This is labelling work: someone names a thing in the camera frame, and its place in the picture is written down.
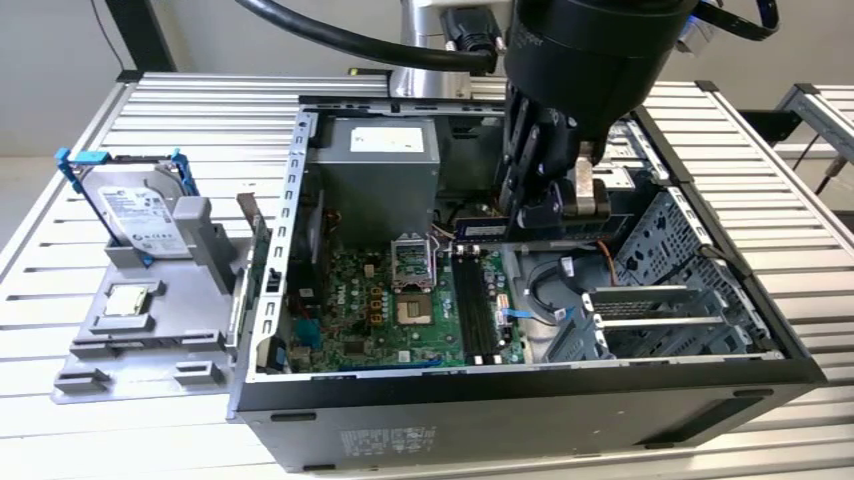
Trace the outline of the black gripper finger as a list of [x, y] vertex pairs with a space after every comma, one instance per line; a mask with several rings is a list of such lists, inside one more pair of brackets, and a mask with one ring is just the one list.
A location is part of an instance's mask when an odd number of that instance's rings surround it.
[[580, 153], [576, 121], [506, 87], [504, 177], [500, 206], [505, 239], [542, 238], [578, 214], [569, 174]]

